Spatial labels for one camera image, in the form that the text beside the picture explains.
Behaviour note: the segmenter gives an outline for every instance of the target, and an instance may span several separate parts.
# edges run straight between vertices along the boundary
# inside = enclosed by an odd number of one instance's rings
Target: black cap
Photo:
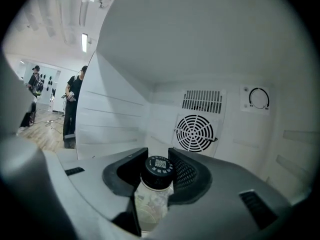
[[[145,160],[141,179],[146,187],[154,190],[167,189],[175,175],[173,163],[163,156],[151,156]]]

